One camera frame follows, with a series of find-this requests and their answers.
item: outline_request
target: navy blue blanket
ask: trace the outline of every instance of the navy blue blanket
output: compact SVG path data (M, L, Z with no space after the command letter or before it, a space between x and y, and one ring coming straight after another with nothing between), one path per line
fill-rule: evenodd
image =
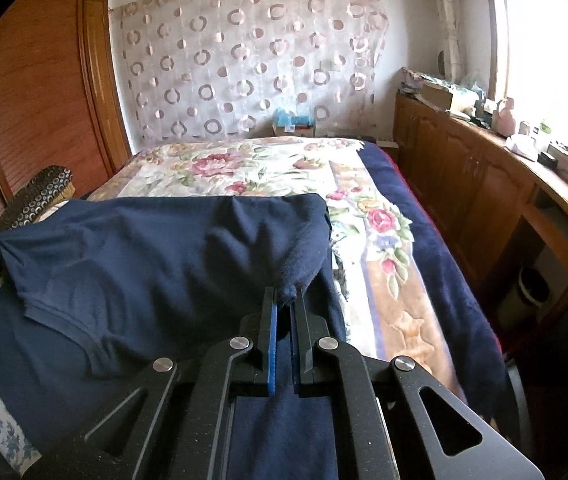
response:
M46 452L157 357L236 335L269 285L279 305L301 286L344 338L330 231L324 200L307 194L71 201L1 234L15 283L0 290L7 409ZM293 394L288 336L277 346L275 396L238 400L229 478L336 478L330 402Z
M403 177L376 145L359 152L375 185L410 218L413 258L448 343L468 404L487 420L506 386L506 367L491 327L444 240Z

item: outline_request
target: pink figurine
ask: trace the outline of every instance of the pink figurine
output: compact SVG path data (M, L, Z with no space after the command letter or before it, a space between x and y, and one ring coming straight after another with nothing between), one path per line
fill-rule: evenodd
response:
M500 110L500 105L504 103L504 108ZM515 117L513 117L513 108L515 108L515 99L507 97L497 103L497 108L493 112L493 121L491 122L491 130L497 132L502 137L510 137L515 134Z

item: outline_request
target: black metal bracket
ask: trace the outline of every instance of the black metal bracket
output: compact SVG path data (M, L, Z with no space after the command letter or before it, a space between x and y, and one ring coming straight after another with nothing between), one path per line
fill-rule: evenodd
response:
M293 384L330 396L340 478L539 480L525 456L412 358L364 357L330 335L298 292L291 317ZM236 396L269 396L277 305L201 360L159 358L81 430L44 455L25 480L223 480Z

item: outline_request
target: sheer curtain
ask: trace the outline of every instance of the sheer curtain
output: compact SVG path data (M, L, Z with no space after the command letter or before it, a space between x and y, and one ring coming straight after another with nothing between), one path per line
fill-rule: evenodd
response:
M464 60L459 50L459 23L461 14L459 0L435 0L444 37L445 77L459 83L464 76Z
M368 125L388 20L380 0L139 0L113 11L124 107L143 148Z

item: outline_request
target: trash can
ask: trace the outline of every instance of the trash can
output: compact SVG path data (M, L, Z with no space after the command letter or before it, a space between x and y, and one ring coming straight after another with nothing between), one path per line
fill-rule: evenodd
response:
M535 316L548 301L550 290L542 275L531 267L522 267L517 281L497 309L500 326L510 329Z

